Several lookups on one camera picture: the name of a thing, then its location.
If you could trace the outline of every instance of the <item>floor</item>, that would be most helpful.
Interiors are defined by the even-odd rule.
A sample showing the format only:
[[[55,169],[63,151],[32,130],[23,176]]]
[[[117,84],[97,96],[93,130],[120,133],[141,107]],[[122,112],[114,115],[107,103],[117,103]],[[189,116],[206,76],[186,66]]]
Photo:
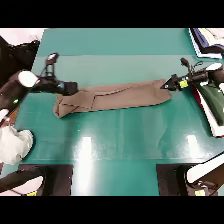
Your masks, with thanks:
[[[49,29],[34,62],[58,52],[56,75],[80,87],[139,82],[186,74],[198,61],[187,29]],[[214,59],[205,59],[204,65]],[[23,163],[73,164],[72,195],[159,195],[156,164],[203,162],[223,151],[190,90],[153,107],[99,111],[58,119],[53,94],[30,94],[17,129],[36,144]],[[2,176],[16,170],[4,165]]]

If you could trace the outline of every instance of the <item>crumpled white fabric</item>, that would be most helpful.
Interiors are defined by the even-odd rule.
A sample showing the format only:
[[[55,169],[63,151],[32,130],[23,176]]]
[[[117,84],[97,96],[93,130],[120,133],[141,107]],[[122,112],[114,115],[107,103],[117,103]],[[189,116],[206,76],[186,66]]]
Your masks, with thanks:
[[[24,158],[33,145],[30,131],[18,132],[12,126],[0,128],[0,162],[14,165]]]

